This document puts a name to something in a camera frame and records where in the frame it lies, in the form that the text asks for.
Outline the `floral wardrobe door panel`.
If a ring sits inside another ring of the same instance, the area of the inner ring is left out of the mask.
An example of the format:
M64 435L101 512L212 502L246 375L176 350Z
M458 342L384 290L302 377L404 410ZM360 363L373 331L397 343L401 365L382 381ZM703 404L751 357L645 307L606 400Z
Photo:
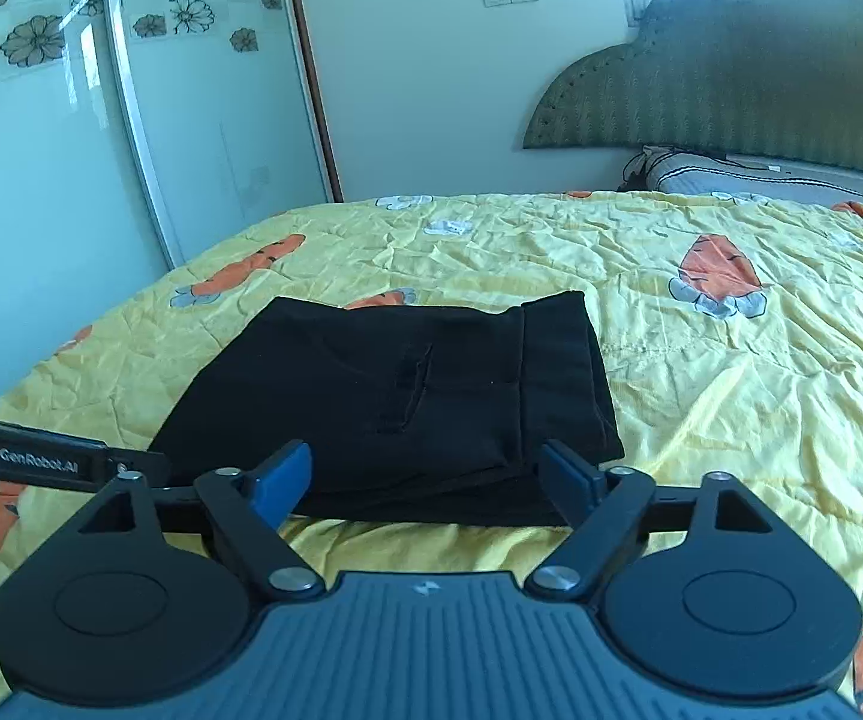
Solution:
M0 395L164 271L104 0L0 0Z

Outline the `black pants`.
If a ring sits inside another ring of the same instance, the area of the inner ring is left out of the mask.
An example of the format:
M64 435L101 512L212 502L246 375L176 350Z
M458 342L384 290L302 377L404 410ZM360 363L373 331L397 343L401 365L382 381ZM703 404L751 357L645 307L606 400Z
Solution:
M303 440L304 517L553 527L537 479L552 439L592 465L625 455L579 293L499 314L276 298L196 375L150 447L186 486Z

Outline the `yellow carrot-print bed quilt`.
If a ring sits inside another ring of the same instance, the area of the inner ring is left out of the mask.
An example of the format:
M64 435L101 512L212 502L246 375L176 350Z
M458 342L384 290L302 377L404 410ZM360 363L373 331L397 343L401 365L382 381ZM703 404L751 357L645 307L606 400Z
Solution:
M578 291L632 464L724 468L863 606L863 203L713 193L465 195L287 211L109 310L0 419L140 449L276 298L500 312ZM846 690L863 711L863 633Z

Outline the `white sliding wardrobe door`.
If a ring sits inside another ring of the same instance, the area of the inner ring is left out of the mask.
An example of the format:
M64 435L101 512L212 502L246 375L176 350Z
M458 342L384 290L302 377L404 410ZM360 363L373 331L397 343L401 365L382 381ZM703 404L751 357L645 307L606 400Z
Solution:
M135 169L168 265L342 188L301 0L104 0Z

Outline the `green padded headboard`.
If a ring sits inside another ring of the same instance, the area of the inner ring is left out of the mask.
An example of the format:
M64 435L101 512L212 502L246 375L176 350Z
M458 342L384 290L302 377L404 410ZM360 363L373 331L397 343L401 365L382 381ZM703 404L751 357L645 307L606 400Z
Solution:
M550 83L524 148L675 146L863 172L863 0L651 0Z

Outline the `striped grey pillow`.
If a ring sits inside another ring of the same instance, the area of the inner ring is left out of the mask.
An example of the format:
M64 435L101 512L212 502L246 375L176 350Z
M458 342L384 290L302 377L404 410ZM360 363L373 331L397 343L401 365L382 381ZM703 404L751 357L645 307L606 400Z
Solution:
M724 195L806 205L863 204L863 172L742 154L705 154L644 146L626 163L623 190Z

